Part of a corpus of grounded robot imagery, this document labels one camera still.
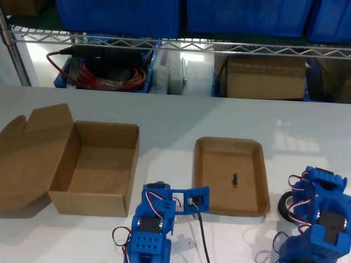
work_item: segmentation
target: coiled red cable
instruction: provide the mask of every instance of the coiled red cable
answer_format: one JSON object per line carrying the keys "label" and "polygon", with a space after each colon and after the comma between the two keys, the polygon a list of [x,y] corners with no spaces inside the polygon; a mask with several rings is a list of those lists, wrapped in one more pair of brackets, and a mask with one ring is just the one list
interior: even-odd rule
{"label": "coiled red cable", "polygon": [[82,66],[78,71],[77,81],[70,77],[66,72],[60,69],[50,58],[52,55],[59,55],[60,52],[52,52],[46,55],[48,61],[67,79],[69,79],[73,84],[86,88],[86,89],[96,89],[96,90],[137,90],[141,89],[146,81],[146,73],[141,67],[135,67],[133,77],[126,82],[115,82],[109,81],[107,79],[99,78],[95,76],[87,68],[87,62],[83,62]]}

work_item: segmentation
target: white tabletop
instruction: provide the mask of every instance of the white tabletop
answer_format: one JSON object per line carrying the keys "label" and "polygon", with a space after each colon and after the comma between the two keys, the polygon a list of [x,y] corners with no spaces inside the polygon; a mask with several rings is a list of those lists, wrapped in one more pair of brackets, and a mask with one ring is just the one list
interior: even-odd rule
{"label": "white tabletop", "polygon": [[[0,219],[1,263],[122,263],[112,229],[130,227],[143,184],[162,180],[172,188],[191,188],[194,145],[203,136],[260,142],[271,202],[270,213],[260,218],[203,214],[211,263],[278,259],[271,247],[277,231],[298,233],[276,211],[290,174],[311,165],[351,178],[350,105],[0,87],[0,129],[18,115],[28,117],[35,108],[64,102],[75,120],[140,126],[130,216],[60,215],[50,204],[32,219]],[[346,193],[351,194],[351,185]],[[168,238],[172,263],[206,262],[199,222],[191,216],[176,218]],[[339,262],[351,262],[351,256]]]}

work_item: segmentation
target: black wheel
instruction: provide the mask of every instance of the black wheel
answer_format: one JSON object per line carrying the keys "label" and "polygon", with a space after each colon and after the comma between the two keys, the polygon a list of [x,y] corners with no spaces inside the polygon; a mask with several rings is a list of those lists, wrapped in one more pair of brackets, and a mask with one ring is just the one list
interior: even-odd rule
{"label": "black wheel", "polygon": [[291,223],[295,223],[295,221],[290,218],[289,213],[288,213],[288,207],[286,205],[286,201],[291,197],[292,197],[292,191],[286,192],[285,194],[283,194],[281,196],[281,198],[278,202],[278,212],[286,221],[289,221]]}

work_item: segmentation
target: brown cardboard tray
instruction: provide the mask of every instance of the brown cardboard tray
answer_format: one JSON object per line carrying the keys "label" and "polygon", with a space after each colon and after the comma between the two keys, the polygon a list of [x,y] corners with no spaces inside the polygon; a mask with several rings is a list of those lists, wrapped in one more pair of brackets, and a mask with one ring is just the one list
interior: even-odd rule
{"label": "brown cardboard tray", "polygon": [[[237,175],[237,187],[233,185]],[[269,194],[260,143],[204,137],[195,145],[195,187],[210,187],[210,213],[262,216]]]}
{"label": "brown cardboard tray", "polygon": [[0,211],[49,195],[61,214],[127,216],[138,153],[134,124],[74,122],[67,104],[35,109],[0,133]]}

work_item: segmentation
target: metal wire shelf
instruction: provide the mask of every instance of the metal wire shelf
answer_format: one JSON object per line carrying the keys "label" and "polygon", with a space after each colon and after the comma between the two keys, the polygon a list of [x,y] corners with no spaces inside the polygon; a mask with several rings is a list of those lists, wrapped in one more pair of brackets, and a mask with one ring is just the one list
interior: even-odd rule
{"label": "metal wire shelf", "polygon": [[103,45],[107,48],[351,59],[351,47],[338,45],[268,45],[234,43],[213,39],[157,39],[111,35],[91,36],[86,33],[36,30],[20,26],[12,26],[12,33],[17,36],[15,41],[19,43]]}

